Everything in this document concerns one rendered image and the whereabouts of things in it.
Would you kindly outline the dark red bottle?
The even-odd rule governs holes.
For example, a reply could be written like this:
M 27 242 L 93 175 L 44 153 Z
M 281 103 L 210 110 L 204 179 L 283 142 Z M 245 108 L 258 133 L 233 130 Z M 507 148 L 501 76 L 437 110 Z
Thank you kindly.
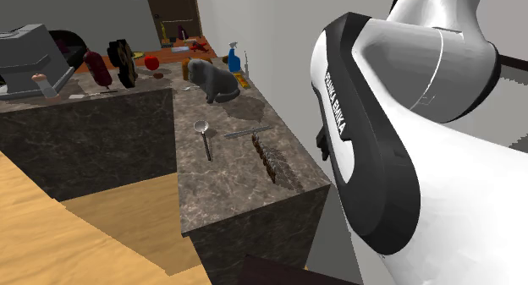
M 102 56 L 88 49 L 83 57 L 86 67 L 89 69 L 89 72 L 92 75 L 94 81 L 102 87 L 109 88 L 112 84 L 113 79 L 107 69 L 107 66 L 102 58 Z

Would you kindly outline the dark robot stand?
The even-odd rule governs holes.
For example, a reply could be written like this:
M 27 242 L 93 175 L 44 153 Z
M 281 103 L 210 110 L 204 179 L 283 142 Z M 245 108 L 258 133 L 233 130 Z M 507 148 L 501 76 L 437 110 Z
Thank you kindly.
M 336 277 L 307 271 L 247 255 L 237 285 L 358 285 Z

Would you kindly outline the orange table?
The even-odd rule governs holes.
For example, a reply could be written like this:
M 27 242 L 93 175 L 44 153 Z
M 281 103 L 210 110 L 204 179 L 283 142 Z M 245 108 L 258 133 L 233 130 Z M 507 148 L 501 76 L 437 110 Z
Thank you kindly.
M 204 45 L 204 48 L 207 50 L 207 52 L 203 52 L 201 50 L 196 50 L 195 52 L 193 52 L 192 50 L 190 50 L 189 52 L 172 52 L 172 49 L 167 47 L 167 48 L 162 48 L 158 51 L 145 52 L 145 57 L 146 56 L 156 57 L 160 64 L 182 62 L 185 58 L 188 58 L 188 57 L 192 57 L 192 58 L 194 57 L 216 58 L 217 57 L 217 54 L 212 49 L 212 47 L 209 45 L 208 40 L 204 36 L 202 37 L 192 36 L 192 38 L 196 39 L 198 43 L 206 43 L 206 45 Z M 182 46 L 186 46 L 186 44 L 184 44 L 183 41 L 175 42 L 175 47 L 182 47 Z M 116 68 L 111 64 L 108 56 L 102 56 L 102 57 L 103 57 L 104 63 L 107 66 L 107 69 Z M 144 66 L 145 57 L 136 59 L 135 60 L 136 66 Z M 74 73 L 80 74 L 80 73 L 88 73 L 88 72 L 89 72 L 89 69 L 87 68 L 85 63 L 83 63 Z

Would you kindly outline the blue spray bottle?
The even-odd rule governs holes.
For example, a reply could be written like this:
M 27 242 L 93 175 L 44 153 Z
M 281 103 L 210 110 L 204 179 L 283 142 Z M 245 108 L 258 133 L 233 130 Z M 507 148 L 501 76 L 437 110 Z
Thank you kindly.
M 229 43 L 230 49 L 228 52 L 228 69 L 232 73 L 239 72 L 241 70 L 240 58 L 235 54 L 237 44 L 237 41 Z

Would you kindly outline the grey cat figure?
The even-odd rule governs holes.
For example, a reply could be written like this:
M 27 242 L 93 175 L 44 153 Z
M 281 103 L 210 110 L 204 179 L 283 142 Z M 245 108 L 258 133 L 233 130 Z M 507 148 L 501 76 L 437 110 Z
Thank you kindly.
M 189 81 L 205 92 L 208 104 L 228 102 L 240 94 L 239 82 L 228 70 L 199 58 L 191 59 L 187 68 Z

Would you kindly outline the black round appliance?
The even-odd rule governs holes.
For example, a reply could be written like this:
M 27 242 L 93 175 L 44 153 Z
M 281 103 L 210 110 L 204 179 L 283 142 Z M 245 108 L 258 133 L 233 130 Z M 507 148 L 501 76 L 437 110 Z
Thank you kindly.
M 69 30 L 49 30 L 49 34 L 70 67 L 77 70 L 84 62 L 87 46 L 83 39 Z

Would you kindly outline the orange jar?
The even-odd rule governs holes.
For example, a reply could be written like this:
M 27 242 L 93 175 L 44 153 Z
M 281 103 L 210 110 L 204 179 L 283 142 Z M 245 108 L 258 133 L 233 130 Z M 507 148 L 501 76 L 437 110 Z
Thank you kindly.
M 189 64 L 190 60 L 193 60 L 193 59 L 194 59 L 193 57 L 185 58 L 183 60 L 183 62 L 181 63 L 182 75 L 183 75 L 183 79 L 184 80 L 189 80 L 188 64 Z M 210 58 L 199 58 L 199 60 L 204 60 L 204 61 L 207 61 L 209 63 L 212 63 L 212 60 Z

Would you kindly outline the brown ridged stick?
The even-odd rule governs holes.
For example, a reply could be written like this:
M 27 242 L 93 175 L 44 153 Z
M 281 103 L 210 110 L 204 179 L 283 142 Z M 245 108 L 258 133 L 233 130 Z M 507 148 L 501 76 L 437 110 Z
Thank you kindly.
M 260 137 L 259 137 L 258 133 L 253 133 L 252 136 L 251 136 L 251 139 L 252 139 L 253 146 L 256 148 L 256 151 L 257 151 L 257 153 L 259 154 L 259 157 L 262 160 L 263 165 L 267 169 L 268 176 L 270 177 L 272 182 L 275 184 L 276 181 L 277 181 L 277 174 L 276 174 L 275 166 L 272 163 L 272 161 L 271 161 L 271 159 L 269 157 L 269 154 L 264 149 L 264 146 L 263 146 L 262 142 L 260 141 Z

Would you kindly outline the brown door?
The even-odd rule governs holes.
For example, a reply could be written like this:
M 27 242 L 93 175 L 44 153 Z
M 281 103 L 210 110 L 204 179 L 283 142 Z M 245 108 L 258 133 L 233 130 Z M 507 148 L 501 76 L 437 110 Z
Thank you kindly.
M 188 36 L 202 37 L 199 9 L 196 0 L 147 0 L 161 43 L 178 37 L 182 26 Z

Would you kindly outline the grey ruler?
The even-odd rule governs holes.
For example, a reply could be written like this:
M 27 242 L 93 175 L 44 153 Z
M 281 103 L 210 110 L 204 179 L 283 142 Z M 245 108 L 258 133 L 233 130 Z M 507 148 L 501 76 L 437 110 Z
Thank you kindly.
M 238 136 L 241 136 L 241 135 L 253 134 L 253 133 L 258 133 L 258 132 L 261 132 L 261 131 L 266 131 L 266 130 L 269 130 L 269 129 L 272 129 L 272 126 L 267 125 L 267 126 L 262 126 L 262 127 L 255 127 L 255 128 L 251 128 L 251 129 L 236 131 L 236 132 L 224 134 L 223 136 L 225 138 L 227 138 L 227 139 L 230 139 L 230 138 L 238 137 Z

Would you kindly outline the grey pepper mill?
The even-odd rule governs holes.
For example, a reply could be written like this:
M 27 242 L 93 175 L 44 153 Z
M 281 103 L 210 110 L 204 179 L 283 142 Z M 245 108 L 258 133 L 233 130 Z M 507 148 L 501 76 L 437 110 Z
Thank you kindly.
M 34 74 L 31 79 L 39 86 L 41 93 L 47 99 L 52 99 L 58 96 L 53 86 L 49 83 L 46 75 Z

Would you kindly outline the grey kitchen appliance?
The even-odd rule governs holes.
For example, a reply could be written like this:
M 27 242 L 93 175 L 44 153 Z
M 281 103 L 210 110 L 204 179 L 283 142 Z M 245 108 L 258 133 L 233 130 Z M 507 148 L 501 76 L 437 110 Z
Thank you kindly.
M 25 25 L 10 32 L 0 32 L 0 100 L 43 96 L 31 79 L 46 75 L 58 93 L 74 73 L 43 24 Z

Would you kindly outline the silver ladle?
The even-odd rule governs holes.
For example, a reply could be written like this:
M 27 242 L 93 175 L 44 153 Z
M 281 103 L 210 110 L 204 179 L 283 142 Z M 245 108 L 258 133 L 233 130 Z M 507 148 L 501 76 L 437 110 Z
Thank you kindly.
M 209 123 L 206 120 L 198 120 L 194 123 L 195 131 L 200 133 L 203 139 L 207 160 L 211 162 L 212 154 L 210 152 L 210 148 L 209 148 L 207 137 L 206 137 L 206 131 L 208 130 L 208 128 L 209 128 Z

